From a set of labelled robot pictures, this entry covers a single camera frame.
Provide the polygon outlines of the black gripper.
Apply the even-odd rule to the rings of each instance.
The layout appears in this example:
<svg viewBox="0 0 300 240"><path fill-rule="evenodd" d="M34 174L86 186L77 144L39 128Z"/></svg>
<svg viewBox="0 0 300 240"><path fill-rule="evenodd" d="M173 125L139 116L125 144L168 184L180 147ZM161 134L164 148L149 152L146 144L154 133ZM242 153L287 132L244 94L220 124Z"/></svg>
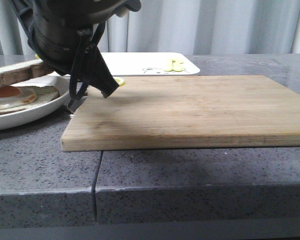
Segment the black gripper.
<svg viewBox="0 0 300 240"><path fill-rule="evenodd" d="M69 74L79 45L79 30L92 29L113 15L141 9L139 0L11 0L30 48L61 75ZM95 44L85 51L83 85L108 98L119 84Z"/></svg>

